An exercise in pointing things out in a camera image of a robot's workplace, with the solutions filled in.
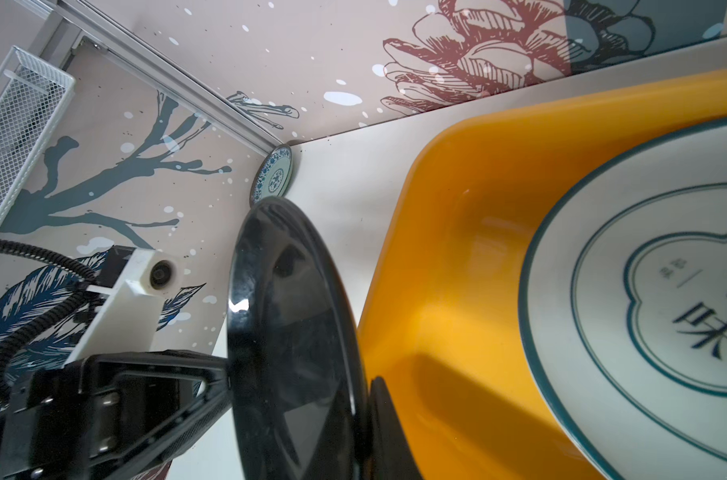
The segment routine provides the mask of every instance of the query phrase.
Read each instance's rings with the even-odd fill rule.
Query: teal rim
[[[529,274],[531,274],[531,264],[534,260],[534,254],[539,247],[539,242],[541,241],[542,236],[545,235],[545,231],[548,229],[555,216],[569,202],[571,197],[574,197],[580,190],[582,190],[582,188],[585,187],[585,185],[589,184],[599,175],[603,174],[605,171],[609,170],[620,162],[627,160],[628,158],[634,157],[642,151],[649,150],[651,148],[665,144],[668,141],[682,138],[690,134],[695,134],[702,131],[712,130],[714,128],[720,128],[725,126],[727,126],[727,118],[707,121],[702,124],[697,124],[693,127],[676,130],[669,134],[658,137],[654,140],[649,140],[644,144],[640,144],[637,147],[632,148],[624,152],[623,154],[612,158],[605,164],[590,172],[574,187],[571,187],[569,191],[566,192],[566,195],[561,197],[561,199],[555,204],[555,206],[552,207],[552,209],[542,220],[542,223],[540,224],[539,228],[531,239],[531,244],[529,244],[529,248],[526,250],[526,256],[523,260],[523,266],[521,269],[521,282],[519,284],[519,329],[521,331],[523,351],[526,355],[526,361],[529,363],[531,375],[534,377],[534,381],[536,382],[542,397],[547,402],[550,411],[561,424],[561,427],[567,432],[571,440],[576,443],[578,447],[580,447],[580,450],[585,454],[585,456],[588,457],[591,463],[599,471],[601,471],[604,476],[611,478],[612,480],[624,480],[624,478],[619,474],[619,472],[617,472],[614,467],[611,466],[611,464],[609,464],[609,462],[606,460],[606,458],[604,458],[604,456],[601,455],[598,449],[593,446],[588,437],[580,430],[574,419],[569,415],[569,412],[567,412],[566,408],[563,406],[560,398],[558,398],[558,395],[555,393],[555,389],[550,384],[548,377],[545,375],[545,369],[542,366],[539,355],[537,354],[536,346],[534,344],[534,338],[531,335],[531,325],[529,324],[529,298],[527,295],[527,290],[529,288]],[[610,380],[609,382],[616,388],[616,385],[613,382],[611,382]]]

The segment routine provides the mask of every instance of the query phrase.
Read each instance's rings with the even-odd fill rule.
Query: wire mesh basket
[[[0,67],[0,226],[74,93],[75,79],[12,47]]]

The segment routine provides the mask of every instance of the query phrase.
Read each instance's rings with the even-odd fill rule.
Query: black plate
[[[289,200],[241,227],[230,273],[227,359],[247,480],[359,478],[366,377],[342,282]]]

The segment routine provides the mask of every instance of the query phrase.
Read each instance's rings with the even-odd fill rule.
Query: white plate
[[[522,271],[531,373],[608,478],[727,478],[727,119],[598,168]]]
[[[291,182],[292,169],[291,147],[280,145],[271,151],[256,172],[249,205],[253,206],[264,197],[282,197]]]

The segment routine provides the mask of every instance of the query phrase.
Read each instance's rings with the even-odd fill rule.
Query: leaf illustration
[[[107,251],[78,258],[79,262],[99,272]],[[33,270],[24,280],[17,283],[0,298],[0,341],[20,325],[40,316],[70,296],[68,286],[77,281],[74,274],[58,266],[42,266]]]
[[[107,255],[106,250],[76,260],[99,272]],[[76,275],[57,266],[42,266],[8,289],[0,298],[0,342],[21,325],[70,296],[72,292],[68,286],[77,280]],[[158,330],[166,326],[204,285],[186,286],[168,300],[160,314]],[[87,328],[84,323],[75,323],[73,318],[70,315],[52,326],[17,353],[6,370],[7,381],[15,381],[27,370],[59,368],[74,347],[70,341],[72,335]]]
[[[176,314],[182,310],[182,307],[184,307],[187,302],[193,298],[193,295],[198,293],[198,290],[204,288],[204,285],[206,285],[206,283],[198,286],[184,286],[173,299],[166,300],[164,303],[164,309],[160,312],[160,319],[158,320],[158,328],[156,331],[168,325],[168,322],[176,317]]]

